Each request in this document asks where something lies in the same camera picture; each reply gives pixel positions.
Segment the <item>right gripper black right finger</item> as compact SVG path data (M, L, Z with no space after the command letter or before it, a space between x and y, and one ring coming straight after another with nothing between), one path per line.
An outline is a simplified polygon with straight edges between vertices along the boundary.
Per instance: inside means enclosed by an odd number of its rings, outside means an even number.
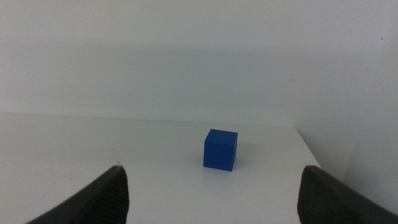
M297 213L305 224L397 224L396 214L317 166L306 166L302 172Z

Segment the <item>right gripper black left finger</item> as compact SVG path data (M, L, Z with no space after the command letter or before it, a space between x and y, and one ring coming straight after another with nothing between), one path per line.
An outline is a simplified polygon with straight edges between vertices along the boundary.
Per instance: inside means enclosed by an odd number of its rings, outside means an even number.
M127 222L129 192L123 166L112 166L97 179L31 223Z

